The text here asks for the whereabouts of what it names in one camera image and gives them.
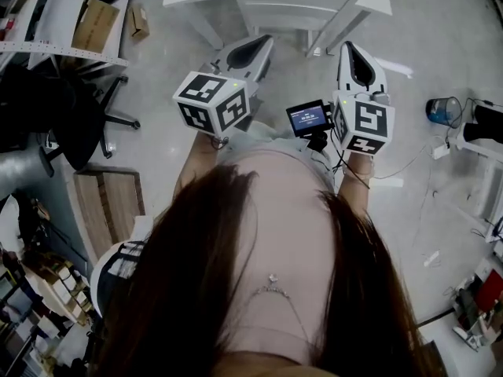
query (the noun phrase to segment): metal shelving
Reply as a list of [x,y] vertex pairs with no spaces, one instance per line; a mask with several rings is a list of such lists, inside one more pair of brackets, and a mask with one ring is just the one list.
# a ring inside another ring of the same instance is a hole
[[72,40],[84,0],[47,0],[35,30],[33,42],[27,42],[28,27],[39,0],[28,0],[17,16],[14,29],[0,42],[0,71],[16,53],[30,53],[28,68],[33,68],[51,55],[69,56],[127,67],[119,58],[120,39],[129,0],[117,0],[113,6],[120,13],[110,32],[102,54],[72,48]]

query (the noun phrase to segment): black office chair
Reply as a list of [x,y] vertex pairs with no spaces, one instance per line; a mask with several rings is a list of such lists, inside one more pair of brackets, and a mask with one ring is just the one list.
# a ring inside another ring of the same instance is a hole
[[105,140],[106,122],[135,130],[140,128],[136,120],[119,119],[105,113],[117,86],[127,81],[125,76],[115,78],[98,102],[92,86],[74,73],[64,73],[55,79],[10,65],[0,82],[0,115],[16,131],[49,133],[52,130],[59,148],[48,153],[40,148],[41,160],[50,176],[54,173],[50,161],[60,154],[64,154],[75,170],[81,170],[98,143],[105,158],[112,156]]

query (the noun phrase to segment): long brown hair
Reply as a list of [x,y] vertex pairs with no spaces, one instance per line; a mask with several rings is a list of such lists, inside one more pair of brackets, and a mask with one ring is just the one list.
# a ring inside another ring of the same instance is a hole
[[[233,280],[234,259],[253,177],[218,166],[180,191],[117,298],[121,310],[105,314],[95,377],[212,374],[226,349],[226,318],[240,279]],[[430,375],[409,301],[372,222],[332,193],[321,199],[332,213],[336,256],[313,365],[342,377]]]

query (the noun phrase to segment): wooden board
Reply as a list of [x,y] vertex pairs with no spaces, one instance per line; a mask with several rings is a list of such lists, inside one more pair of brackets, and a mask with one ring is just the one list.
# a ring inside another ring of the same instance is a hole
[[92,169],[75,174],[74,180],[91,246],[100,258],[113,244],[129,240],[134,218],[145,215],[140,175]]
[[117,240],[128,240],[134,218],[141,215],[132,174],[103,173],[107,204]]
[[86,174],[74,174],[73,178],[91,245],[100,258],[113,245],[113,241],[101,204],[97,178]]

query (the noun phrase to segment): small screen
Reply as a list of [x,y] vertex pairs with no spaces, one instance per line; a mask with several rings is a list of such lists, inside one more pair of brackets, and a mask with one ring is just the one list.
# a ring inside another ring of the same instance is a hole
[[292,117],[293,127],[296,130],[303,130],[309,127],[320,126],[326,124],[325,113],[321,106],[299,110],[290,114]]

